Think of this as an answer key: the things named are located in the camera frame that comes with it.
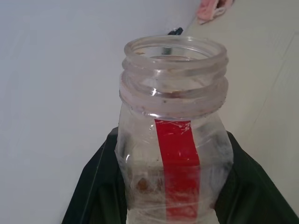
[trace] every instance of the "red stripe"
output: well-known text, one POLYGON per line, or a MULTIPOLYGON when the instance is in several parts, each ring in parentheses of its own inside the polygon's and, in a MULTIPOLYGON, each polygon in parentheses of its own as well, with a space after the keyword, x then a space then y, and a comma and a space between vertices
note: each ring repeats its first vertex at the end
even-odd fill
POLYGON ((164 167, 167 220, 193 221, 199 201, 199 156, 190 121, 155 120, 164 167))

